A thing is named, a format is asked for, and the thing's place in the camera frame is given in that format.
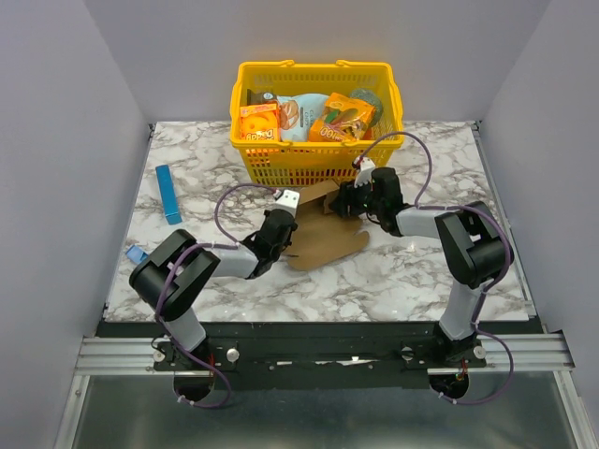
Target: bolt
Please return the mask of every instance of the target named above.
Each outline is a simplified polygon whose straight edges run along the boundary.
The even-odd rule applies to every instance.
[[[487,351],[485,351],[485,348],[483,348],[482,346],[476,346],[473,349],[473,353],[478,360],[482,360],[483,358],[485,358],[485,356],[487,356]]]
[[[239,360],[239,358],[240,352],[236,348],[230,348],[228,351],[226,351],[226,359],[229,362],[235,363]]]
[[[402,349],[402,358],[403,360],[405,360],[406,362],[409,362],[410,360],[412,360],[414,357],[412,356],[412,353],[414,351],[412,350],[412,348],[410,348],[409,346],[404,346]]]
[[[160,351],[154,351],[152,358],[154,362],[162,362],[166,357]]]

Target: orange package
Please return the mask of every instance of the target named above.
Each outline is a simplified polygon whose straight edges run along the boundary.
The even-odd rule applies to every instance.
[[[279,107],[276,103],[242,106],[241,138],[279,140]]]
[[[376,108],[357,98],[332,94],[325,110],[308,135],[310,142],[344,142],[360,140],[373,119]]]

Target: white wall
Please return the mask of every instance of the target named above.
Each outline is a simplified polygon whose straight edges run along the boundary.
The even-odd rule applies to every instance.
[[[243,61],[386,61],[405,117],[480,119],[549,0],[85,0],[153,120],[228,119]]]
[[[565,333],[597,432],[598,24],[596,0],[553,0],[482,129],[534,303]]]
[[[0,447],[52,447],[148,134],[81,0],[0,2]]]

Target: blue block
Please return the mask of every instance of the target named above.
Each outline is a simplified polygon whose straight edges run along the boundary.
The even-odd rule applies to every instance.
[[[162,197],[162,207],[165,210],[165,217],[169,225],[176,225],[182,221],[179,213],[179,205],[175,196],[175,187],[172,184],[170,170],[168,166],[156,167],[156,176],[158,178],[158,187]]]
[[[133,245],[124,253],[124,255],[126,255],[135,265],[139,265],[148,256],[138,245]]]

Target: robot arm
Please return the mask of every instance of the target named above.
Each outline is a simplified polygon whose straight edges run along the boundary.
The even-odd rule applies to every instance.
[[[275,198],[274,208],[265,210],[266,217],[260,229],[236,246],[197,245],[191,234],[178,229],[131,273],[129,284],[156,311],[173,264],[184,251],[197,247],[177,270],[160,312],[168,332],[186,351],[193,352],[206,339],[206,331],[197,320],[192,305],[208,279],[225,276],[257,278],[267,272],[291,244],[291,234],[298,227],[295,214],[300,194],[285,190]]]
[[[475,333],[473,317],[484,299],[482,289],[504,266],[504,246],[499,235],[470,210],[427,210],[405,203],[393,168],[376,168],[370,159],[363,158],[357,169],[356,180],[342,183],[330,208],[342,217],[362,213],[376,217],[392,236],[439,239],[455,278],[439,327],[450,344],[471,340]],[[492,216],[480,201],[468,207]]]

